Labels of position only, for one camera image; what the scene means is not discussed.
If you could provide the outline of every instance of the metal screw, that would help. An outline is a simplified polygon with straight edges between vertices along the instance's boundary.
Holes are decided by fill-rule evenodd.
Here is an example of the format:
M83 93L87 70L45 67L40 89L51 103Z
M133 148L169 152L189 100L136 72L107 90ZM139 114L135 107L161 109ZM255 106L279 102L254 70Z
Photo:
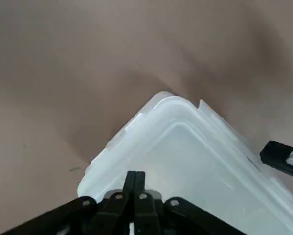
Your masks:
M179 205L179 202L177 200L171 200L170 201L170 205L175 207L175 206L178 206Z
M82 206L86 207L86 206L88 206L90 203L91 203L90 200L85 200L85 201L82 202Z
M121 194L116 195L116 199L122 199L123 196Z
M141 200L143 200L143 199L147 198L147 195L145 193L141 193L140 196L139 196L139 198Z

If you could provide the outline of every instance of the white plastic container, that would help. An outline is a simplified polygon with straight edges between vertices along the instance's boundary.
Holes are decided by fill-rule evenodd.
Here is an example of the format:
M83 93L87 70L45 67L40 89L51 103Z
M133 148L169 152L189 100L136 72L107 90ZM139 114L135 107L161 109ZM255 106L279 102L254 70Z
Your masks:
M79 196L100 201L128 170L146 189L183 197L248 235L293 235L293 196L203 101L155 95L92 161Z

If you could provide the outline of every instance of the beige floor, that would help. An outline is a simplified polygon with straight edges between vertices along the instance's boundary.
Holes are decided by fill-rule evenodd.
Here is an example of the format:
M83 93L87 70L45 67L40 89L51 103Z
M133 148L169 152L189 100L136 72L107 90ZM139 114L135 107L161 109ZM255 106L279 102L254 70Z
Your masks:
M76 197L161 90L203 98L256 151L293 145L293 0L0 0L0 232Z

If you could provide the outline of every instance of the black clamp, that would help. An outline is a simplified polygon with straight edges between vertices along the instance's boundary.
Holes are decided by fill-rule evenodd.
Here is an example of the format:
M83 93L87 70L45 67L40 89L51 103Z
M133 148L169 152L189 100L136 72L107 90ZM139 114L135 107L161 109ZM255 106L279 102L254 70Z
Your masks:
M241 231L180 197L163 203L161 194L145 190L145 172L129 171L122 190L100 203L77 198L3 235L244 235Z

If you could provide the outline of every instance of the plastic container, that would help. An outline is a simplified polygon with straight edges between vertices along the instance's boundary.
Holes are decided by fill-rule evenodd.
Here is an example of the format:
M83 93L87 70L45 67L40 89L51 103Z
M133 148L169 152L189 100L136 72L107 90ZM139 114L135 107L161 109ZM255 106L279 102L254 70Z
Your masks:
M163 200L183 197L248 235L293 235L293 196L203 101L155 95L92 161L78 195L100 201L128 170L145 171Z

